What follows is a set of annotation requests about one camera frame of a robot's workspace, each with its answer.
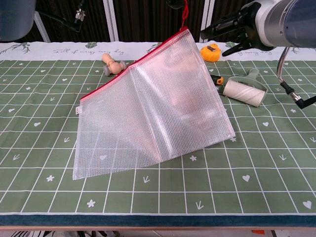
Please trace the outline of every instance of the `lint roller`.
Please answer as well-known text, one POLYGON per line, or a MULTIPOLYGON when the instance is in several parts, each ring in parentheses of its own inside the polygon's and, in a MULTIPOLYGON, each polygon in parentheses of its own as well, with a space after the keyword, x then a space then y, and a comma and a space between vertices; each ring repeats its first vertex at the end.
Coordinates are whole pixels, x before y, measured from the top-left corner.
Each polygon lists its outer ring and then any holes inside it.
POLYGON ((223 95, 258 107, 263 102, 268 89, 256 80, 259 70, 253 68, 245 77, 231 77, 228 79, 223 95))

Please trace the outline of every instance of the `arrow symbol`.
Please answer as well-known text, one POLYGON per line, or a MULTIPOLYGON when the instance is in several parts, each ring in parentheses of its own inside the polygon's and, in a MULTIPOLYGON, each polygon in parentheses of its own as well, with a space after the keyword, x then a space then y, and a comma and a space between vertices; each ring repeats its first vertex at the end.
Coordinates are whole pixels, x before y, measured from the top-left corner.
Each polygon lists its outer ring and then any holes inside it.
POLYGON ((20 154, 14 155, 13 160, 19 159, 20 158, 20 154))
POLYGON ((203 205, 201 206, 201 201, 199 201, 199 203, 196 202, 196 205, 198 210, 201 210, 204 207, 203 205))
POLYGON ((150 179, 148 179, 148 175, 147 175, 146 179, 145 179, 145 177, 143 177, 143 180, 144 180, 144 184, 146 184, 150 181, 150 179))
POLYGON ((286 157, 284 157, 284 155, 282 154, 281 156, 278 156, 281 158, 281 160, 286 160, 286 157))

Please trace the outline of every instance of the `orange object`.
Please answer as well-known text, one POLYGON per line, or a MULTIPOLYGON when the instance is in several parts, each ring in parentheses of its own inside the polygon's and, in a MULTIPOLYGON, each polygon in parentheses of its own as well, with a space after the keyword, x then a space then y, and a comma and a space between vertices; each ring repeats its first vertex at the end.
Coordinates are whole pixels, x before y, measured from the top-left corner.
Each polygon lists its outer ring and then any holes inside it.
POLYGON ((215 43, 203 47, 200 53, 206 62, 217 62, 221 57, 221 49, 215 43))
POLYGON ((254 230, 254 231, 251 231, 253 232, 254 234, 259 234, 259 235, 264 235, 265 234, 265 231, 263 230, 254 230))
POLYGON ((109 76, 111 73, 114 75, 119 74, 127 67, 124 61, 118 63, 107 53, 102 55, 102 61, 106 63, 106 66, 104 66, 104 74, 106 76, 109 76))

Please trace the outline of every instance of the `white heart symbol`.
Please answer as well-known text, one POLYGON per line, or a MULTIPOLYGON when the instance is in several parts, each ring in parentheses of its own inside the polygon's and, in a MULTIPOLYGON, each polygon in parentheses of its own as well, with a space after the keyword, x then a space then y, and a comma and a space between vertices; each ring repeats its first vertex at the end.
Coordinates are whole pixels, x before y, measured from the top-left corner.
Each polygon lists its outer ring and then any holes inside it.
POLYGON ((308 209, 311 209, 311 207, 312 207, 312 202, 311 202, 311 201, 304 201, 304 202, 303 202, 303 205, 304 205, 305 207, 307 207, 308 209))
POLYGON ((105 160, 106 157, 107 155, 100 156, 100 160, 105 160))
POLYGON ((250 179, 250 176, 249 176, 249 175, 243 175, 242 179, 243 179, 244 181, 248 182, 249 179, 250 179))

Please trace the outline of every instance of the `dark blue table edge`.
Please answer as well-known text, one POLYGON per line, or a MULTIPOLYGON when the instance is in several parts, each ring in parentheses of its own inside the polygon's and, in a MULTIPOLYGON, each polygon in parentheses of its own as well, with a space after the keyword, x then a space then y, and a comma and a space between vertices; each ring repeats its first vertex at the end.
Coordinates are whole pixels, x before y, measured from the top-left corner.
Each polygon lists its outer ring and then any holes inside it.
POLYGON ((0 226, 316 227, 316 216, 2 215, 0 226))

